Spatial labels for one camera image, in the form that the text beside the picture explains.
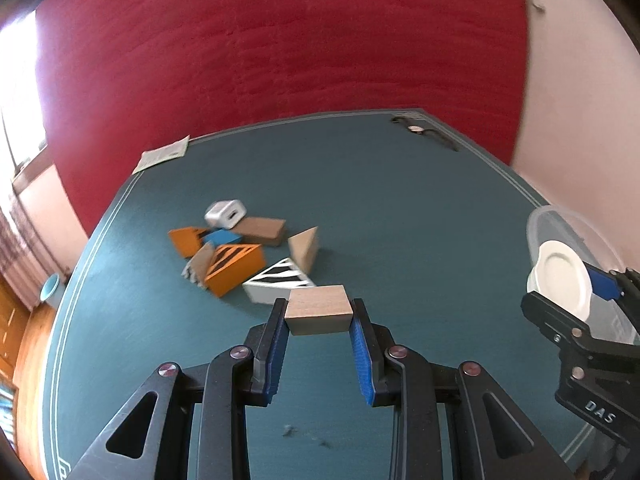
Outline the white ceramic plate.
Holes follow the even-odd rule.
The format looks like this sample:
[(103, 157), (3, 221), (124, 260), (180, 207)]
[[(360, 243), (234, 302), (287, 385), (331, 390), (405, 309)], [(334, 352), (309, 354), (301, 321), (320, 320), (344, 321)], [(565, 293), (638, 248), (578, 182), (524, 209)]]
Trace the white ceramic plate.
[(585, 263), (567, 244), (547, 240), (539, 246), (526, 287), (528, 292), (539, 292), (582, 322), (588, 320), (591, 281)]

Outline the small tan wooden block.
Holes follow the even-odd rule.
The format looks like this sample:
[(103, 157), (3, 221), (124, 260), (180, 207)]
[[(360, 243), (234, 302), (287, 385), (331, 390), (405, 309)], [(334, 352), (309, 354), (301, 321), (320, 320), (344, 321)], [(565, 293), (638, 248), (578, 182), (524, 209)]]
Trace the small tan wooden block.
[(293, 289), (285, 322), (294, 336), (346, 333), (352, 324), (352, 305), (343, 285)]

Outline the white striped triangular block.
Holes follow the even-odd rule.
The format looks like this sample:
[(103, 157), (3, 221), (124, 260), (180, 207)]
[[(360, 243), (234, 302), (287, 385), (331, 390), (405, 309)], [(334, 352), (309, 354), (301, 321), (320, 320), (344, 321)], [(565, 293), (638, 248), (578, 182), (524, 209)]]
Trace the white striped triangular block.
[(290, 258), (283, 258), (242, 284), (254, 304), (270, 304), (288, 299), (293, 289), (314, 287), (314, 282)]

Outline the clear plastic container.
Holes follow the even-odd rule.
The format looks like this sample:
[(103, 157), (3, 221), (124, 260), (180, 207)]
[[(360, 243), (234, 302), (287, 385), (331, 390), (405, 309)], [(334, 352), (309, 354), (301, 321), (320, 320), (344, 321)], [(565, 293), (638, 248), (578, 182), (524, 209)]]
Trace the clear plastic container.
[(532, 270), (526, 290), (539, 292), (589, 325), (594, 338), (638, 344), (639, 335), (613, 299), (598, 290), (608, 287), (593, 268), (622, 272), (620, 256), (585, 217), (560, 206), (536, 208), (526, 223)]

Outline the large orange triangular block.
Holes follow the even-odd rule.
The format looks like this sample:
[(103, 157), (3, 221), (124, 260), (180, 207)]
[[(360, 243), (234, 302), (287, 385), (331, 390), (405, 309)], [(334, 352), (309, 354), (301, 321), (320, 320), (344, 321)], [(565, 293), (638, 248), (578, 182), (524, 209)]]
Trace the large orange triangular block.
[(205, 275), (205, 287), (221, 298), (264, 270), (266, 258), (261, 244), (224, 244), (215, 250), (215, 261)]

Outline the beige notched wooden block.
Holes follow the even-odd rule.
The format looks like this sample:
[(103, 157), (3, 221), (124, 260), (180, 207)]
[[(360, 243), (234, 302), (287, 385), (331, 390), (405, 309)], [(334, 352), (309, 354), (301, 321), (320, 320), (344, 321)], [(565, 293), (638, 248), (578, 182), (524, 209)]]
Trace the beige notched wooden block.
[(186, 263), (181, 275), (198, 287), (206, 287), (206, 276), (210, 266), (215, 261), (215, 247), (205, 243), (198, 252)]

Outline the tan wooden wedge block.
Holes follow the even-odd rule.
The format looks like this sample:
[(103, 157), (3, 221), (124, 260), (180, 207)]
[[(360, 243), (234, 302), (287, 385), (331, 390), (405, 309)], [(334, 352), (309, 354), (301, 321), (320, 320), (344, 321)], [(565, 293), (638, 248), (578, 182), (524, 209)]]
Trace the tan wooden wedge block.
[(296, 266), (305, 274), (309, 274), (319, 250), (318, 228), (314, 226), (291, 236), (288, 239), (288, 249)]

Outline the brown rectangular wooden block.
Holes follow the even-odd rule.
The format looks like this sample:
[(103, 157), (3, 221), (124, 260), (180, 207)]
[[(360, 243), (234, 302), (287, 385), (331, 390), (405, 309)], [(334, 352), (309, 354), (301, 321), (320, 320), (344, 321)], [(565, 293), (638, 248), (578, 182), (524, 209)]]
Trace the brown rectangular wooden block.
[(280, 246), (285, 236), (286, 221), (283, 219), (244, 217), (231, 231), (242, 237), (244, 243)]

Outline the blue cube block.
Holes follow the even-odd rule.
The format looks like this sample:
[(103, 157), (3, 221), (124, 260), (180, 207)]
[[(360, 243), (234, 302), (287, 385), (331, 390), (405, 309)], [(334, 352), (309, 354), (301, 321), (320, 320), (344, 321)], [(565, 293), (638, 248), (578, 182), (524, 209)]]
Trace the blue cube block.
[(220, 245), (240, 244), (242, 236), (229, 230), (218, 229), (203, 234), (201, 241), (203, 244), (211, 244), (213, 247), (218, 247)]

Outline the small orange triangular block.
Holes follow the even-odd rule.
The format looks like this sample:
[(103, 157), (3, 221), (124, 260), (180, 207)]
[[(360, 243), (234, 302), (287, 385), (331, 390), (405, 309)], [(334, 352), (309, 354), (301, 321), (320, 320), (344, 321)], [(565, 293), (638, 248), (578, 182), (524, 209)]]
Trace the small orange triangular block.
[(173, 229), (168, 232), (171, 243), (182, 258), (192, 258), (203, 246), (203, 238), (209, 233), (209, 229), (185, 228)]

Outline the white charger box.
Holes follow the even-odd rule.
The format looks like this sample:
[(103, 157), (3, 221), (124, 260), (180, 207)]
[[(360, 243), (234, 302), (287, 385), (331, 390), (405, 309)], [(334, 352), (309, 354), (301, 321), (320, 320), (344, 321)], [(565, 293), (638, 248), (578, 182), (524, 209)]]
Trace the white charger box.
[(246, 208), (240, 200), (218, 200), (204, 214), (205, 222), (214, 229), (233, 229), (246, 216)]

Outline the white paper sheet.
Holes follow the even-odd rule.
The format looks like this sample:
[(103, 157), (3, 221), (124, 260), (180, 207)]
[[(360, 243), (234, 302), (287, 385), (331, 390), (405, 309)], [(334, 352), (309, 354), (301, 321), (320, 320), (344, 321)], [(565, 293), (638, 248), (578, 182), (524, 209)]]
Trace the white paper sheet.
[(137, 165), (134, 167), (134, 170), (132, 170), (132, 173), (138, 174), (141, 171), (162, 164), (163, 162), (169, 162), (170, 160), (183, 157), (186, 154), (189, 143), (190, 136), (185, 136), (181, 140), (172, 142), (171, 144), (167, 144), (161, 148), (144, 151), (141, 154)]

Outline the black wristwatch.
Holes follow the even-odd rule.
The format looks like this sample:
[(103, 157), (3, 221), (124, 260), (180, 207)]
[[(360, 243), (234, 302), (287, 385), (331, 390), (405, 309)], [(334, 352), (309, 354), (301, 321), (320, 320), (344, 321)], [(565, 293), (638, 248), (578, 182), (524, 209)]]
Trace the black wristwatch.
[(395, 125), (400, 125), (402, 128), (405, 128), (417, 136), (428, 136), (429, 138), (433, 138), (443, 146), (446, 146), (446, 148), (449, 148), (451, 151), (459, 151), (459, 145), (454, 142), (454, 140), (450, 139), (450, 137), (446, 136), (445, 133), (442, 133), (435, 128), (423, 127), (414, 124), (408, 117), (402, 115), (393, 116), (390, 118), (390, 122)]

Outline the light blue bowl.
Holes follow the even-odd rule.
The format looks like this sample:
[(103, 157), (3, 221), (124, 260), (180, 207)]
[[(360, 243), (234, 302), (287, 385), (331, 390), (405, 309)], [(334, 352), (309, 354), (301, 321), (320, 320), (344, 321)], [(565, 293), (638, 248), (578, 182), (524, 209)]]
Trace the light blue bowl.
[(58, 309), (65, 294), (65, 281), (61, 274), (51, 274), (40, 290), (40, 301), (52, 309)]

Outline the pink curtain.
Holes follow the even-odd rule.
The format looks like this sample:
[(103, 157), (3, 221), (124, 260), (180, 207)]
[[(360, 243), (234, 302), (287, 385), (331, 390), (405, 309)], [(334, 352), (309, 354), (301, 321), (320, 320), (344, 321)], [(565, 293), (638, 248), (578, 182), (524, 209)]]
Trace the pink curtain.
[(65, 278), (65, 271), (28, 218), (21, 201), (1, 194), (1, 276), (22, 304), (32, 310), (40, 305), (42, 286), (51, 275)]

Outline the wooden bookshelf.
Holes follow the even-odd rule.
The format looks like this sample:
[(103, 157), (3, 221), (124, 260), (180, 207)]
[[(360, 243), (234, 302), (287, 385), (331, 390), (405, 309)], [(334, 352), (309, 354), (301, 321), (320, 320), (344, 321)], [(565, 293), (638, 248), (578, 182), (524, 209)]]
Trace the wooden bookshelf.
[(17, 388), (6, 376), (0, 376), (0, 425), (9, 444), (17, 450), (15, 437)]

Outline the red quilted sofa back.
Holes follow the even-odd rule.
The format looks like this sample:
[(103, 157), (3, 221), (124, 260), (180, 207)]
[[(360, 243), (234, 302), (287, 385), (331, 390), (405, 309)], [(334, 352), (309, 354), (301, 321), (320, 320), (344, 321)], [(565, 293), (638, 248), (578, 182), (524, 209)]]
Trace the red quilted sofa back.
[(48, 148), (86, 231), (143, 151), (334, 110), (423, 108), (510, 162), (525, 0), (44, 0)]

